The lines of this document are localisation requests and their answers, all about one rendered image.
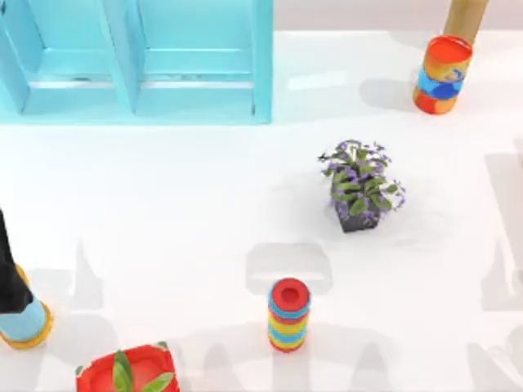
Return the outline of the purple flower plant pot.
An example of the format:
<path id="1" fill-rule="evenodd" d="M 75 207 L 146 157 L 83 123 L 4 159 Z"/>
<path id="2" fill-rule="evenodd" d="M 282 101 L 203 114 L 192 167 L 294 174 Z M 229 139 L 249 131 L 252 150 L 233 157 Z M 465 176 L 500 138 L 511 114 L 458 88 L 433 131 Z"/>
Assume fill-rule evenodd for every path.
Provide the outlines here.
<path id="1" fill-rule="evenodd" d="M 345 234 L 376 228 L 406 202 L 404 185 L 385 174 L 391 158 L 377 142 L 343 140 L 318 161 L 326 165 L 321 173 L 331 180 L 330 200 Z"/>

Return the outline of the stack of coloured rings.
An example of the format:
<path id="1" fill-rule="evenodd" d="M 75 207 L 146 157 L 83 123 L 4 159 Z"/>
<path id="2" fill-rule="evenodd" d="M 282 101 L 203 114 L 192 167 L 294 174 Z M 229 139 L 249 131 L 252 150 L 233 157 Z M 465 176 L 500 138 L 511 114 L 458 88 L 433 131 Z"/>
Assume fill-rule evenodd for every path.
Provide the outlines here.
<path id="1" fill-rule="evenodd" d="M 282 278 L 268 294 L 268 338 L 284 353 L 298 350 L 307 334 L 311 307 L 308 286 L 297 278 Z"/>

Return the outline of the light blue rack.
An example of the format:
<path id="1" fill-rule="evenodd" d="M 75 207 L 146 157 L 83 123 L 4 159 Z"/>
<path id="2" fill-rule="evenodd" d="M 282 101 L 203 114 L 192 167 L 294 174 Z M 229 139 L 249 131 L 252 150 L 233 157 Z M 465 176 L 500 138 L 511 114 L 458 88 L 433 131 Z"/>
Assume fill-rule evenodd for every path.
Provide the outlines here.
<path id="1" fill-rule="evenodd" d="M 0 0 L 0 124 L 259 124 L 274 0 Z"/>

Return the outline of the red plant pot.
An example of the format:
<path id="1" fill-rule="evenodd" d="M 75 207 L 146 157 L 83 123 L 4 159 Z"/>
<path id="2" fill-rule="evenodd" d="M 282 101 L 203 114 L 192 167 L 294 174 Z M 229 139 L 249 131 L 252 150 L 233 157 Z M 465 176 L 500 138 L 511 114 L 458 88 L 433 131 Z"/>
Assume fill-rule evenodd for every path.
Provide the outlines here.
<path id="1" fill-rule="evenodd" d="M 78 367 L 75 376 L 76 392 L 180 392 L 165 341 L 107 354 Z"/>

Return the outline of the orange and blue can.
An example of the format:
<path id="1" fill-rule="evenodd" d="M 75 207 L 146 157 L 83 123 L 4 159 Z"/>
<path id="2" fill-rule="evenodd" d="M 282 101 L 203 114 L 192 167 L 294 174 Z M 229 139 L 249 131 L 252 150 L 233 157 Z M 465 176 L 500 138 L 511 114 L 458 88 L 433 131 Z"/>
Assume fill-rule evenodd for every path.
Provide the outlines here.
<path id="1" fill-rule="evenodd" d="M 453 35 L 440 35 L 429 41 L 413 90 L 413 102 L 420 110 L 441 115 L 455 106 L 472 53 L 467 41 Z"/>

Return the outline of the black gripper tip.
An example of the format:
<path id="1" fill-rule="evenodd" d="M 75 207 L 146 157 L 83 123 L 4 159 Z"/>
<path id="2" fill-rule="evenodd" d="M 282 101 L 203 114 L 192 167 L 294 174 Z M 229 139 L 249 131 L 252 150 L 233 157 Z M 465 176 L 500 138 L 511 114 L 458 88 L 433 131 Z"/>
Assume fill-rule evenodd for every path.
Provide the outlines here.
<path id="1" fill-rule="evenodd" d="M 28 284 L 16 269 L 0 209 L 0 314 L 19 314 L 33 299 Z"/>

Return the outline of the light blue and orange cup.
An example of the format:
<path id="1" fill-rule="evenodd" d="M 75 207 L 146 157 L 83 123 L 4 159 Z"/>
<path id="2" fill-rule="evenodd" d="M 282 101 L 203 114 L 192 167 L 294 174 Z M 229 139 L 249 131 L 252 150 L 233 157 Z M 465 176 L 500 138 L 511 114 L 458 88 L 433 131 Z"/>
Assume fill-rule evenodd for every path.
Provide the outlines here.
<path id="1" fill-rule="evenodd" d="M 23 269 L 18 265 L 15 268 L 28 295 L 22 296 L 24 306 L 21 311 L 0 313 L 0 338 L 12 349 L 28 350 L 41 345 L 48 338 L 53 316 L 48 306 L 30 290 Z"/>

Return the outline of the tan cardboard tube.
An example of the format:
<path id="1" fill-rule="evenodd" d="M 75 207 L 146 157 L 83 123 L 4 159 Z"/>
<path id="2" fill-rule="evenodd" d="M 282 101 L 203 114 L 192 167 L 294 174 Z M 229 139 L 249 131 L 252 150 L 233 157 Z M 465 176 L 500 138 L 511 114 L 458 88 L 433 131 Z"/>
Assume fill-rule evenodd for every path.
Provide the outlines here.
<path id="1" fill-rule="evenodd" d="M 452 0 L 443 34 L 473 45 L 488 4 L 489 0 Z"/>

